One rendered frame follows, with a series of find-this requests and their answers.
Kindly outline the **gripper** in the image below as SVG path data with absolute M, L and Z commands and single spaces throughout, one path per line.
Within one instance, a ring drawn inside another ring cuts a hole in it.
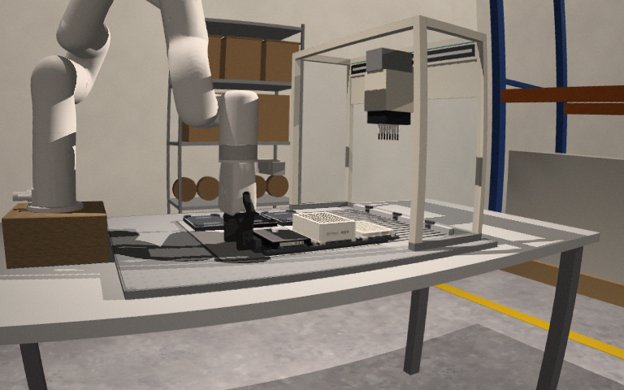
M 237 250 L 253 249 L 253 223 L 256 213 L 254 163 L 257 162 L 254 160 L 219 160 L 219 163 L 221 166 L 218 206 L 224 212 L 223 221 L 226 222 L 223 223 L 224 241 L 236 241 Z M 240 213 L 241 211 L 244 213 Z

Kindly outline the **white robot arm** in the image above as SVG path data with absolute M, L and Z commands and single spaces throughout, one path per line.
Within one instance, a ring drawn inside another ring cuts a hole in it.
M 113 1 L 70 0 L 56 33 L 66 56 L 45 57 L 32 71 L 32 190 L 12 193 L 13 202 L 31 202 L 27 211 L 84 207 L 76 200 L 75 104 L 88 96 L 109 49 L 111 35 L 103 22 Z M 285 176 L 285 162 L 257 160 L 258 95 L 215 94 L 202 0 L 146 1 L 161 11 L 180 119 L 197 129 L 219 127 L 219 160 L 254 160 L 257 173 Z

